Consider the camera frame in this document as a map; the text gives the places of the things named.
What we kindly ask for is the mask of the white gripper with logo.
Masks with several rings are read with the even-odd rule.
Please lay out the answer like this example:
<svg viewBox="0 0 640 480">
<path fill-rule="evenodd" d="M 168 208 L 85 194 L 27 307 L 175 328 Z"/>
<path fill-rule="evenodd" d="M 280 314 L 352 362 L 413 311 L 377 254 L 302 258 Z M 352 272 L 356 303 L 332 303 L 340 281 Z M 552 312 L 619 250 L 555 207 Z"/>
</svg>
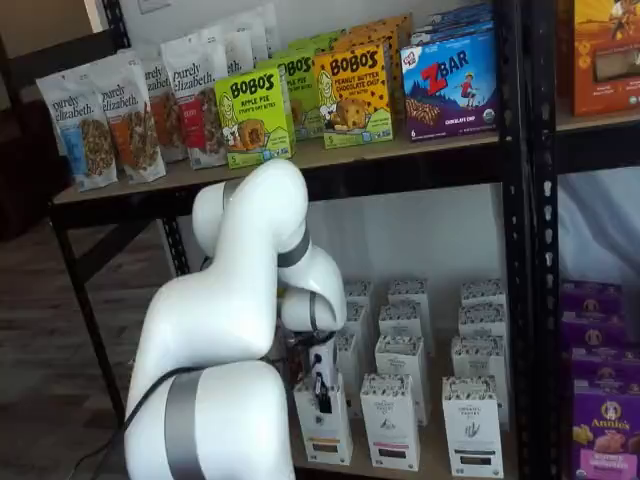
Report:
<svg viewBox="0 0 640 480">
<path fill-rule="evenodd" d="M 334 341 L 324 341 L 309 349 L 312 392 L 317 409 L 322 414 L 332 414 L 331 388 L 337 382 L 337 347 Z"/>
</svg>

